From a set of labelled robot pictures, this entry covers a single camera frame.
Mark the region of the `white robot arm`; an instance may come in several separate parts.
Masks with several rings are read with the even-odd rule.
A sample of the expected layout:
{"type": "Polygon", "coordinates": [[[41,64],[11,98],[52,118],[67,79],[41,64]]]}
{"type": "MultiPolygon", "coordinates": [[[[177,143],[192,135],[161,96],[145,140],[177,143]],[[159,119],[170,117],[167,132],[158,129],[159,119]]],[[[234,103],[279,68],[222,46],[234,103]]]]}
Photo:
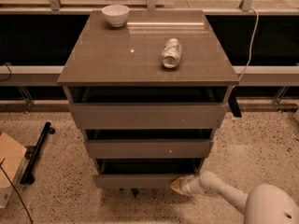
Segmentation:
{"type": "Polygon", "coordinates": [[[181,195],[220,195],[244,216],[244,224],[299,224],[299,206],[292,197],[276,186],[261,184],[249,193],[222,181],[215,173],[185,175],[171,183],[181,195]]]}

